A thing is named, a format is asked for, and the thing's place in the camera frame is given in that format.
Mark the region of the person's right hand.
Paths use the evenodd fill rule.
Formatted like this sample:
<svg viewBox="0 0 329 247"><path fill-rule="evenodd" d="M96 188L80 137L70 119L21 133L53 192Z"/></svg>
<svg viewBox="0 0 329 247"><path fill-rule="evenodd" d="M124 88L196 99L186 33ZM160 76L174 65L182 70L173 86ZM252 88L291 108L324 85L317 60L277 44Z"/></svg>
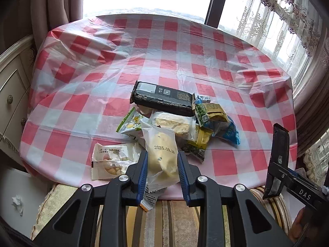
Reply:
<svg viewBox="0 0 329 247"><path fill-rule="evenodd" d="M304 207L301 210L299 210L288 233L288 237L293 243L296 243L297 240L300 238L303 229L306 226L306 224L309 222L310 218L311 218L311 212L307 207Z"/></svg>

